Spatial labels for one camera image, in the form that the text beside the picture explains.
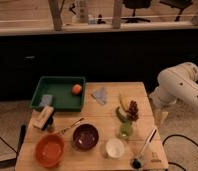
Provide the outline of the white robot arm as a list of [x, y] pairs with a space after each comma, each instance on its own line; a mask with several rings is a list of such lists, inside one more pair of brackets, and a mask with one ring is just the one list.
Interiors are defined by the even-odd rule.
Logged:
[[198, 111], [198, 66], [184, 62], [162, 70], [157, 76], [158, 86], [149, 95], [155, 124], [160, 127], [168, 116], [166, 107], [182, 100]]

